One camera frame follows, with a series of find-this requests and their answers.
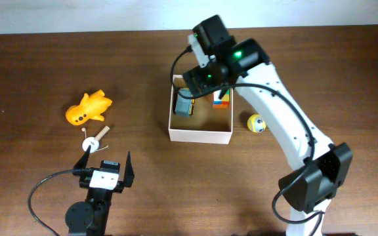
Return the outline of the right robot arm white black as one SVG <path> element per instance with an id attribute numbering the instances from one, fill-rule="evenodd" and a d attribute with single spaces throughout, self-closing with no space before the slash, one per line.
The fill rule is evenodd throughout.
<path id="1" fill-rule="evenodd" d="M 286 235 L 321 235 L 326 209 L 347 177 L 351 148 L 334 144 L 316 127 L 258 42 L 236 42 L 218 14 L 196 25 L 188 43 L 184 52 L 193 52 L 198 66 L 183 75 L 191 92 L 186 99 L 214 92 L 223 97 L 234 89 L 261 115 L 293 170 L 279 180 L 272 211 L 288 224 Z"/>

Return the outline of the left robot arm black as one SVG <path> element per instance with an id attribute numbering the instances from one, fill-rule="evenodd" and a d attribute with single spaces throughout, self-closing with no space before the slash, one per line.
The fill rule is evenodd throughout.
<path id="1" fill-rule="evenodd" d="M 120 164 L 102 161 L 98 168 L 88 168 L 91 154 L 88 147 L 73 166 L 73 175 L 79 178 L 80 188 L 87 190 L 84 201 L 74 203 L 65 214 L 68 235 L 104 235 L 112 202 L 112 195 L 121 187 Z"/>

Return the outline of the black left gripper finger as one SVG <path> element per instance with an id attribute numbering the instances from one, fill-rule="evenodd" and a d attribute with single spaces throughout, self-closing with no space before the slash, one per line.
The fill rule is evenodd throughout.
<path id="1" fill-rule="evenodd" d="M 131 163 L 131 152 L 129 151 L 127 154 L 127 159 L 125 163 L 125 172 L 124 172 L 124 178 L 123 178 L 124 187 L 131 187 L 134 179 L 135 179 L 135 174 L 134 174 L 133 166 Z"/>
<path id="2" fill-rule="evenodd" d="M 73 166 L 73 174 L 78 174 L 80 170 L 85 170 L 87 166 L 87 162 L 90 156 L 91 146 L 88 146 L 85 150 L 83 156 L 77 161 L 77 163 Z"/>

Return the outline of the yellow ball with eyes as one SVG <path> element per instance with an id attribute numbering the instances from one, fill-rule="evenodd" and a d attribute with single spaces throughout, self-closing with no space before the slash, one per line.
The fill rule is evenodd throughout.
<path id="1" fill-rule="evenodd" d="M 266 123 L 261 115 L 254 114 L 248 118 L 247 127 L 251 132 L 263 132 L 266 129 Z"/>

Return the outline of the grey yellow toy car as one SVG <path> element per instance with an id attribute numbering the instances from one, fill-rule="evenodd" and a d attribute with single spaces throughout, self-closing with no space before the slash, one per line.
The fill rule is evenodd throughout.
<path id="1" fill-rule="evenodd" d="M 175 114 L 189 117 L 193 114 L 194 99 L 183 98 L 182 96 L 192 97 L 192 93 L 189 88 L 180 88 L 177 93 L 177 101 L 175 104 Z"/>

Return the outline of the colourful puzzle cube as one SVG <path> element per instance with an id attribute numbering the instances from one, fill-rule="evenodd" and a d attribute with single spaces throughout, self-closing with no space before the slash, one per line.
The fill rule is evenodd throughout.
<path id="1" fill-rule="evenodd" d="M 230 104 L 230 91 L 227 90 L 222 98 L 219 98 L 221 90 L 215 91 L 213 93 L 213 108 L 226 109 Z"/>

